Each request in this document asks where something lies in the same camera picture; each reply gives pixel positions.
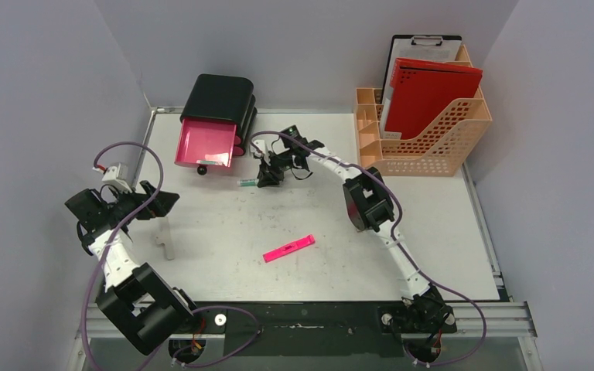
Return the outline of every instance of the desk organizer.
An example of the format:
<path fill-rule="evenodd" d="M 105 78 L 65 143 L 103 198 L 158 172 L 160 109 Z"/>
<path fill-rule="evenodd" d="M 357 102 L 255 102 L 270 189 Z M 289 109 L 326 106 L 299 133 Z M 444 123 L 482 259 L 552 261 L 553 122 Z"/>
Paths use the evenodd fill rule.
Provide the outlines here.
<path fill-rule="evenodd" d="M 473 66 L 461 45 L 454 63 Z M 374 166 L 383 176 L 453 176 L 493 119 L 481 88 L 473 98 L 453 100 L 419 136 L 407 140 L 381 139 L 381 89 L 358 88 L 354 109 L 359 163 Z"/>

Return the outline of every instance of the red notebook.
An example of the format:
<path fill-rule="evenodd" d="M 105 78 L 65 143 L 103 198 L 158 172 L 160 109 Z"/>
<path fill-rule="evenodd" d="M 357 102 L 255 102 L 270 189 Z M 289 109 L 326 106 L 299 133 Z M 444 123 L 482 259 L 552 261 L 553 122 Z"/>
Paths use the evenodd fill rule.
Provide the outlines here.
<path fill-rule="evenodd" d="M 397 58 L 385 94 L 380 127 L 384 139 L 413 139 L 456 98 L 472 98 L 482 70 Z"/>

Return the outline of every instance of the pink object on table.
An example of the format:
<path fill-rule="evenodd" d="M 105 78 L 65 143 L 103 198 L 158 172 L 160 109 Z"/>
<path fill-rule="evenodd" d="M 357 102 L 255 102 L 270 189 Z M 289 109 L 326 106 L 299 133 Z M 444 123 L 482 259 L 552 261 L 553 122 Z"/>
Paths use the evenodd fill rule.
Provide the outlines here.
<path fill-rule="evenodd" d="M 299 249 L 303 249 L 304 247 L 313 245 L 315 242 L 316 242 L 315 237 L 313 237 L 312 234 L 309 234 L 308 236 L 306 236 L 302 239 L 293 241 L 287 245 L 283 245 L 283 246 L 279 247 L 276 250 L 272 250 L 268 253 L 263 254 L 263 259 L 265 260 L 265 263 L 269 263 L 269 262 L 273 261 L 274 259 L 278 259 L 284 255 L 294 253 L 295 251 L 297 251 Z"/>
<path fill-rule="evenodd" d="M 174 163 L 180 166 L 229 167 L 234 150 L 236 125 L 218 121 L 183 120 Z"/>

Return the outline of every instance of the tabletop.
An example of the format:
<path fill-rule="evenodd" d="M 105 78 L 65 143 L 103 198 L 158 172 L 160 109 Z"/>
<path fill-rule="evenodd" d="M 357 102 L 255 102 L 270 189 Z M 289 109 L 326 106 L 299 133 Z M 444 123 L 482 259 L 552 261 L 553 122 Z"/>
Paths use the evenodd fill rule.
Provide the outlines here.
<path fill-rule="evenodd" d="M 297 125 L 343 160 L 357 160 L 352 114 L 259 114 L 254 131 Z M 158 220 L 134 221 L 132 255 L 147 261 L 170 286 L 196 301 L 383 301 L 399 300 L 399 271 L 372 233 L 358 233 L 347 218 L 341 181 L 324 168 L 280 187 L 239 187 L 255 178 L 258 160 L 235 158 L 229 169 L 174 165 L 178 114 L 158 114 L 148 146 L 162 160 L 163 189 L 181 198 L 169 214 L 174 260 L 157 248 Z M 275 138 L 267 136 L 268 143 Z M 282 148 L 281 142 L 276 148 Z M 139 180 L 158 181 L 152 156 L 142 160 Z M 404 207 L 400 231 L 421 269 L 441 284 L 475 300 L 497 300 L 489 257 L 466 183 L 453 177 L 384 177 Z M 316 243 L 270 263 L 262 255 L 312 234 Z M 446 300 L 458 300 L 442 292 Z"/>

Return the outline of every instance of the gray wall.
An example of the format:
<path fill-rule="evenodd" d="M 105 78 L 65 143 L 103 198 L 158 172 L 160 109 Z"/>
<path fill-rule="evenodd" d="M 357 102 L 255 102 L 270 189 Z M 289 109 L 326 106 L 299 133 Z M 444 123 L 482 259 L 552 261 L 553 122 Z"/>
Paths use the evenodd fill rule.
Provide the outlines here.
<path fill-rule="evenodd" d="M 92 0 L 0 1 L 0 370 L 66 367 L 96 261 L 63 203 L 148 112 Z"/>
<path fill-rule="evenodd" d="M 481 65 L 517 0 L 96 0 L 152 105 L 200 73 L 248 77 L 258 106 L 351 111 L 397 33 L 462 35 Z"/>
<path fill-rule="evenodd" d="M 546 371 L 594 369 L 594 2 L 520 0 L 484 63 L 470 165 Z"/>

